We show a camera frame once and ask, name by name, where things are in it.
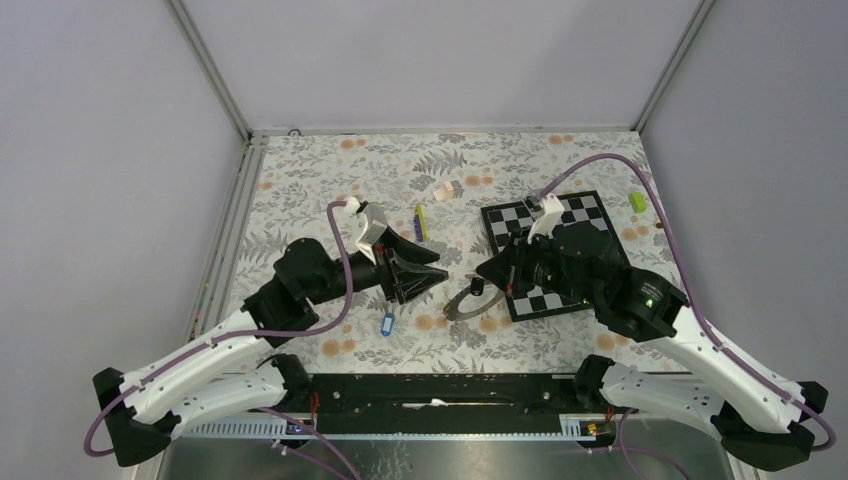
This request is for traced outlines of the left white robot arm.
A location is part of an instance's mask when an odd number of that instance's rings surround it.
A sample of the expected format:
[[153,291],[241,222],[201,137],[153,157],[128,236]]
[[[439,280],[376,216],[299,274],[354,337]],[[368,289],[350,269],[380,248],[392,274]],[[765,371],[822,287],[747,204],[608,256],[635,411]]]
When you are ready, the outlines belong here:
[[419,297],[447,280],[447,271],[434,265],[439,258],[389,227],[368,229],[356,252],[342,250],[337,259],[314,238],[294,240],[275,262],[273,277],[213,329],[143,368],[94,375],[101,408],[96,422],[106,426],[109,454],[121,467],[135,466],[194,426],[259,407],[301,409],[311,385],[293,355],[274,355],[233,381],[220,376],[291,339],[314,335],[318,304],[341,298],[345,316],[354,293],[372,287],[391,303]]

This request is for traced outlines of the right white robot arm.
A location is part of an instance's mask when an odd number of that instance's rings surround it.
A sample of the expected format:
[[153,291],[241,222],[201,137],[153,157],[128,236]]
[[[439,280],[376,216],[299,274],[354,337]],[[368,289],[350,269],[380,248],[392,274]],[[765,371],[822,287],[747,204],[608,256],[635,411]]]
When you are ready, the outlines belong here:
[[477,273],[508,295],[539,287],[587,305],[610,331],[668,355],[699,379],[686,386],[590,355],[573,379],[583,410],[661,415],[769,472],[803,463],[813,452],[815,436],[805,421],[823,411],[827,390],[776,374],[700,323],[680,289],[617,258],[614,241],[591,223],[558,226],[548,237],[515,233]]

